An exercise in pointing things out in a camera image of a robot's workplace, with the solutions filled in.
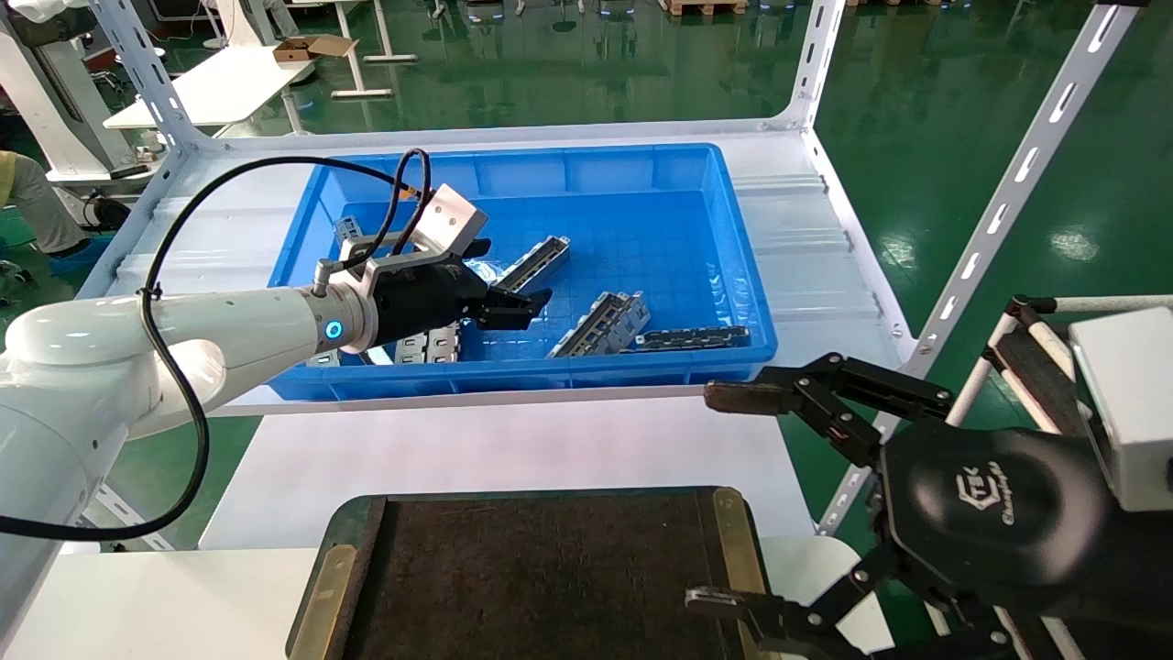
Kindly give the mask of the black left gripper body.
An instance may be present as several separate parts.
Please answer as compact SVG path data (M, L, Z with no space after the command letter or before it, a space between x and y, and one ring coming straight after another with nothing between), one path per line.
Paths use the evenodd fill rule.
M377 333L369 343L382 347L461 321L488 292L489 284L461 260L377 275Z

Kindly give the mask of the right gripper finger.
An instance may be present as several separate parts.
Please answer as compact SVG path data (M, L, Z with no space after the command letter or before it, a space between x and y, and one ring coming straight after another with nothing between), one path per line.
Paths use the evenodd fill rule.
M794 414L850 464L874 468L882 434L850 402L896 419L945 419L954 393L861 359L826 354L799 368L762 368L751 381L708 381L704 400L718 413Z
M685 605L693 613L738 620L760 651L805 659L1006 659L1009 634L1001 625L981 622L925 642L866 653L839 631L838 622L883 581L904 576L911 556L893 544L879 544L850 573L839 578L809 606L777 596L733 588L689 588Z

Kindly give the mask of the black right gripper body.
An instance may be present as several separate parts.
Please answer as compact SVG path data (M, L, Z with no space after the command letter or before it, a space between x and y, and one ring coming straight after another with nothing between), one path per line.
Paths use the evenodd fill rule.
M1169 632L1169 512L1124 510L1085 440L913 423L879 472L893 539L942 588Z

